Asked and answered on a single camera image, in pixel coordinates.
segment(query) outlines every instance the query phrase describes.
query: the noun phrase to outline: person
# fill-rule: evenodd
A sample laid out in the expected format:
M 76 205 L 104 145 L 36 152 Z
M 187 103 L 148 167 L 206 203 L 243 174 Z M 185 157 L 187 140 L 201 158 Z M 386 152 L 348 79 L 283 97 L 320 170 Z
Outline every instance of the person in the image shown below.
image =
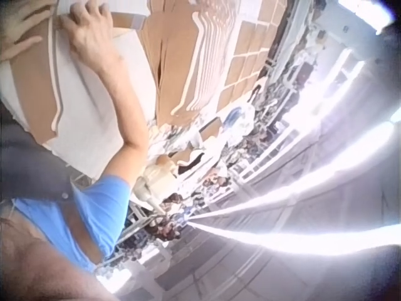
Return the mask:
M 49 18 L 56 3 L 20 0 L 0 6 L 1 61 L 41 42 L 21 37 Z M 147 124 L 113 45 L 107 5 L 78 1 L 61 23 L 71 51 L 110 94 L 123 145 L 99 180 L 80 191 L 59 159 L 10 120 L 3 126 L 2 117 L 1 300 L 117 300 L 91 272 L 96 261 L 111 255 L 123 228 L 131 189 L 147 158 Z

